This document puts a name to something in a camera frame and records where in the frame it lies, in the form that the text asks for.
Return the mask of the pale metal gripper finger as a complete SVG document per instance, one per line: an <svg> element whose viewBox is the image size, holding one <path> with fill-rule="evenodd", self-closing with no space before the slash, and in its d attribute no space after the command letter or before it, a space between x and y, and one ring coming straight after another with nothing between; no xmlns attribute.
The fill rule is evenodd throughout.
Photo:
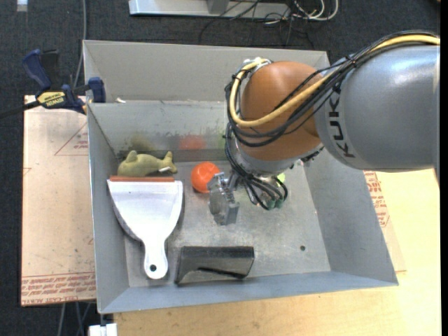
<svg viewBox="0 0 448 336"><path fill-rule="evenodd" d="M218 223L220 225L229 225L236 223L239 211L238 202L224 202L220 208Z"/></svg>
<svg viewBox="0 0 448 336"><path fill-rule="evenodd" d="M228 201L222 190L213 189L209 193L209 210L218 221L223 221L227 212Z"/></svg>

